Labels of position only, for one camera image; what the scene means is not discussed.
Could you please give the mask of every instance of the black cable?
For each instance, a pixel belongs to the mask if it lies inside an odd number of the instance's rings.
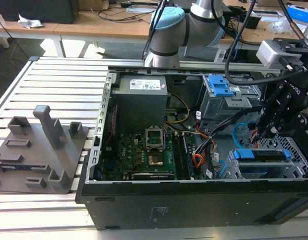
[[[283,1],[282,1],[282,0],[277,0],[277,1],[278,1],[278,4],[279,4],[280,8],[282,9],[282,11],[283,11],[283,13],[284,13],[286,19],[287,19],[287,21],[288,21],[290,24],[293,23],[293,20],[292,20],[292,18],[291,18],[291,16],[290,16],[288,10],[286,9],[286,7],[285,7]]]
[[[12,37],[12,35],[6,30],[6,28],[3,26],[3,24],[0,21],[0,26],[5,30],[5,32],[9,35],[9,37],[16,43],[16,45],[18,46],[18,48],[21,50],[21,52],[24,54],[24,56],[26,58],[29,58],[27,56],[27,54],[23,51],[23,49],[20,47],[20,45],[18,44],[18,42]]]
[[[225,27],[225,26],[221,23],[221,21],[218,19],[218,16],[216,15],[215,8],[214,8],[214,0],[211,0],[211,1],[210,1],[210,5],[211,5],[211,10],[212,10],[213,17],[214,17],[215,21],[217,22],[217,24],[220,26],[221,29],[223,29],[223,31],[224,31],[225,33],[227,33],[229,36],[231,36],[231,37],[234,39],[234,38],[235,38],[235,35],[233,35],[232,33],[228,33],[226,27]],[[242,43],[242,44],[248,44],[248,45],[253,45],[253,46],[259,46],[259,45],[261,45],[260,42],[245,41],[245,40],[243,40],[243,39],[239,39],[238,41],[239,41],[240,43]]]
[[[158,11],[159,11],[159,13],[158,13],[156,22],[153,24],[153,27],[152,27],[152,29],[151,29],[151,31],[150,31],[150,34],[149,34],[149,37],[148,37],[148,39],[147,39],[147,41],[146,41],[146,43],[145,43],[145,47],[144,47],[143,53],[142,53],[142,59],[144,58],[145,52],[147,51],[148,47],[149,47],[150,44],[151,44],[152,38],[153,38],[154,33],[155,33],[155,28],[156,28],[156,26],[158,25],[158,23],[159,23],[159,21],[160,21],[160,18],[161,18],[162,14],[163,14],[163,11],[164,11],[164,9],[165,9],[166,1],[167,1],[167,0],[161,0],[161,1],[159,2],[159,4],[158,4],[158,7],[157,7],[156,11],[155,11],[155,14],[154,14],[154,17],[153,17],[153,21],[152,21],[152,22],[155,21],[155,17],[156,17],[156,14],[157,14]]]
[[[130,21],[130,20],[133,20],[135,19],[136,17],[139,17],[139,16],[142,16],[142,15],[146,15],[146,14],[150,14],[152,12],[145,12],[145,13],[140,13],[140,14],[135,14],[134,16],[129,16],[129,17],[125,17],[125,18],[121,18],[121,19],[112,19],[112,18],[107,18],[107,17],[103,17],[103,16],[100,16],[100,13],[102,13],[103,11],[99,11],[98,13],[98,16],[103,19],[103,20],[107,20],[107,21],[111,21],[111,22],[123,22],[123,21]]]
[[[245,26],[247,25],[247,23],[249,21],[249,18],[250,18],[250,15],[252,13],[252,10],[253,10],[255,3],[256,3],[256,0],[251,0],[250,7],[249,7],[247,14],[246,14],[246,18],[243,22],[241,29],[239,30],[239,33],[237,34],[237,36],[234,40],[233,46],[236,46],[236,44],[238,43],[238,41],[239,41],[239,39],[242,35],[242,32],[243,32]],[[286,75],[277,76],[277,77],[272,77],[272,78],[264,78],[264,79],[258,79],[258,80],[252,80],[252,81],[237,81],[237,80],[234,80],[231,77],[230,71],[229,71],[230,61],[232,60],[232,55],[233,55],[233,52],[234,52],[234,49],[235,49],[233,46],[230,48],[228,58],[226,59],[225,70],[224,70],[224,73],[225,73],[227,80],[229,81],[229,83],[231,83],[233,85],[250,86],[250,85],[258,85],[258,84],[268,84],[268,83],[273,83],[273,82],[278,82],[278,81],[283,81],[283,80],[286,80],[286,79],[289,79],[289,78],[293,78],[293,77],[295,77],[299,74],[302,74],[304,72],[303,68],[299,68],[296,72],[289,73],[289,74],[286,74]]]
[[[179,121],[179,118],[178,118],[178,115],[177,115],[177,114],[175,115],[175,120],[176,120],[176,121]],[[186,126],[185,126],[183,123],[177,123],[177,124],[181,125],[181,127],[183,128],[183,130],[188,131],[188,129],[186,128]]]
[[[211,142],[212,138],[217,135],[219,132],[223,131],[226,127],[235,124],[243,115],[246,115],[248,113],[254,113],[254,112],[260,112],[262,109],[262,106],[255,106],[248,109],[243,109],[234,115],[224,119],[221,121],[209,134],[209,138],[206,139],[200,146],[197,147],[195,150],[195,153],[202,153],[203,150],[207,147],[208,143]]]

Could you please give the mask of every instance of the power supply label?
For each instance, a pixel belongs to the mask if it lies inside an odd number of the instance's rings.
[[[132,79],[129,89],[133,90],[161,90],[160,80]]]

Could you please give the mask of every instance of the yellow wire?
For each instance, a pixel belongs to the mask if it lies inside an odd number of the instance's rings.
[[[166,121],[165,123],[166,123],[166,124],[181,124],[181,123],[185,122],[185,121],[190,117],[190,111],[191,111],[191,110],[189,109],[188,105],[183,101],[182,98],[180,98],[179,96],[177,96],[177,95],[174,94],[174,93],[171,93],[171,95],[175,96],[178,100],[180,100],[180,101],[184,104],[184,106],[185,106],[186,109],[187,109],[187,114],[186,114],[185,118],[182,119],[182,120],[177,120],[177,121]]]

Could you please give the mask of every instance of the metal slat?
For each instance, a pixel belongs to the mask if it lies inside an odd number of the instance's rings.
[[[0,212],[0,230],[87,227],[93,222],[87,210]]]
[[[32,70],[30,75],[48,76],[99,76],[105,77],[107,71],[71,71],[71,70]]]
[[[73,179],[72,186],[70,187],[70,190],[71,190],[72,192],[76,192],[76,190],[78,189],[79,181],[80,181],[80,178],[79,178],[79,177],[76,177],[76,178]]]
[[[11,102],[33,102],[39,100],[40,102],[57,102],[57,103],[85,103],[96,102],[100,103],[102,99],[102,92],[99,95],[54,95],[54,94],[15,94]]]
[[[107,71],[108,67],[104,65],[90,66],[90,65],[41,65],[35,64],[33,69],[40,70],[80,70],[80,71]]]
[[[9,102],[5,105],[5,109],[35,109],[37,105],[49,105],[52,110],[79,110],[84,109],[87,110],[99,110],[100,103],[80,103],[80,102],[43,102],[43,101],[30,101],[30,102],[22,102],[21,104],[16,101]]]
[[[48,209],[49,211],[52,210],[61,210],[61,209],[81,209],[85,210],[84,204],[76,204],[74,201],[39,201],[39,202],[1,202],[0,203],[0,212],[3,211],[38,211]]]
[[[0,139],[5,139],[10,134],[10,129],[0,129]],[[95,129],[88,130],[87,138],[93,138]]]
[[[74,111],[74,110],[51,110],[51,118],[57,119],[95,119],[99,111]],[[4,110],[0,118],[12,118],[14,116],[23,116],[34,118],[33,110]]]
[[[49,82],[105,82],[105,76],[46,76],[28,75],[25,81],[49,81]]]
[[[80,176],[81,175],[82,167],[83,167],[83,164],[77,165],[77,169],[76,169],[76,172],[75,172],[76,176]]]
[[[22,87],[28,88],[80,88],[80,89],[102,89],[103,82],[77,82],[77,81],[25,81]]]
[[[0,139],[0,146],[3,144],[3,142],[4,142],[4,139]],[[88,149],[91,149],[92,148],[92,140],[89,140],[89,139],[87,139],[86,141],[85,141],[85,144],[84,144],[84,149],[85,150],[88,150]]]
[[[59,95],[102,95],[102,89],[92,88],[44,88],[44,87],[20,87],[17,94],[59,94]]]
[[[7,128],[7,125],[12,120],[11,117],[0,119],[0,128]],[[28,118],[27,119],[29,123],[31,124],[39,124],[40,120],[37,118]],[[69,125],[71,122],[77,122],[77,119],[59,119],[60,123],[62,125]],[[80,119],[79,120],[83,126],[89,127],[89,128],[95,128],[96,125],[96,119]]]
[[[74,201],[76,193],[68,194],[0,194],[0,203]]]

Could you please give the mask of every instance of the black computer case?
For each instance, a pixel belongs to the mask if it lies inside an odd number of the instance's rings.
[[[5,21],[26,19],[72,24],[79,14],[78,0],[0,0],[0,14]]]

